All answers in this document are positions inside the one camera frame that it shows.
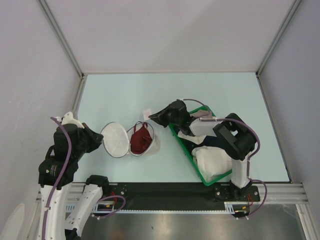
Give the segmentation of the white mesh laundry bag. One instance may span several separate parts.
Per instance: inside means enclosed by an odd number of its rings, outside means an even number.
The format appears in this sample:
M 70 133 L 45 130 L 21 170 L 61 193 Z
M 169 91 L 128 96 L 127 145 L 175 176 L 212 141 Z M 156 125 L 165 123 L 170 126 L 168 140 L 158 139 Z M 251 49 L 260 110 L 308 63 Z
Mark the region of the white mesh laundry bag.
M 141 157 L 141 156 L 151 156 L 156 154 L 160 148 L 161 143 L 158 135 L 156 134 L 153 126 L 149 123 L 148 124 L 148 131 L 152 137 L 151 145 L 143 154 L 134 154 L 131 152 L 131 145 L 130 140 L 131 136 L 134 131 L 134 126 L 130 129 L 125 130 L 125 128 L 117 123 L 117 122 L 110 122 L 101 130 L 101 135 L 103 135 L 103 146 L 106 152 L 113 158 L 122 158 L 126 155 L 132 155 L 134 157 Z

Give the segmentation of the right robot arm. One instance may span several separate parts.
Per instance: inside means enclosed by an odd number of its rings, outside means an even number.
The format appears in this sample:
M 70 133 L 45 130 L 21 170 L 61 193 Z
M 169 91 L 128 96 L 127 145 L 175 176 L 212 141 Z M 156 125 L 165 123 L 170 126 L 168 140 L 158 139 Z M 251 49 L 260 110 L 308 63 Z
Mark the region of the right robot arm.
M 258 135 L 237 114 L 231 113 L 226 118 L 217 118 L 205 104 L 202 105 L 205 108 L 204 113 L 191 116 L 185 104 L 189 100 L 177 99 L 148 117 L 163 127 L 176 126 L 185 136 L 216 137 L 222 144 L 222 149 L 231 157 L 230 194 L 235 200 L 242 201 L 248 196 L 253 183 L 250 178 L 250 159 L 260 150 Z

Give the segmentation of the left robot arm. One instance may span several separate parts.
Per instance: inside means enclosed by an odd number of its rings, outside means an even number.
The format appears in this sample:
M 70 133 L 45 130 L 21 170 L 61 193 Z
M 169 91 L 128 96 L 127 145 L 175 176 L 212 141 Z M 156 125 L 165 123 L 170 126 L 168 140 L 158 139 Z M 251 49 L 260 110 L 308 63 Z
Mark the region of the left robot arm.
M 110 196 L 111 187 L 106 176 L 87 178 L 82 195 L 69 218 L 66 219 L 68 196 L 83 155 L 98 149 L 103 135 L 92 131 L 86 124 L 58 124 L 53 134 L 54 144 L 49 147 L 39 165 L 38 184 L 41 194 L 39 240 L 79 240 L 83 228 L 98 200 Z

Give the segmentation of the beige bra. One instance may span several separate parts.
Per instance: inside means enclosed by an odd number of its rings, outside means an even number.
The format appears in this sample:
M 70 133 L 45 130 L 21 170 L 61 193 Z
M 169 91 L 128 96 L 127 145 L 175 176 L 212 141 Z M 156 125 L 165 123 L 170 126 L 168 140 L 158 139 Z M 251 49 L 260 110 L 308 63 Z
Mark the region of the beige bra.
M 199 109 L 190 114 L 192 117 L 195 118 L 204 118 L 204 119 L 212 119 L 214 117 L 213 113 L 208 110 Z

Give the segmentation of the dark red bra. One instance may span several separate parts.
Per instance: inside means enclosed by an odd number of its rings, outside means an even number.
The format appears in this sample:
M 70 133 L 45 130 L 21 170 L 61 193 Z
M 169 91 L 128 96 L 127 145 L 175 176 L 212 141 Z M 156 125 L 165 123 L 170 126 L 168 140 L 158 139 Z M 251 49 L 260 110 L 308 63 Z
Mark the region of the dark red bra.
M 130 139 L 130 151 L 135 155 L 141 155 L 149 148 L 152 140 L 148 131 L 148 123 L 138 121 L 133 127 L 133 134 Z

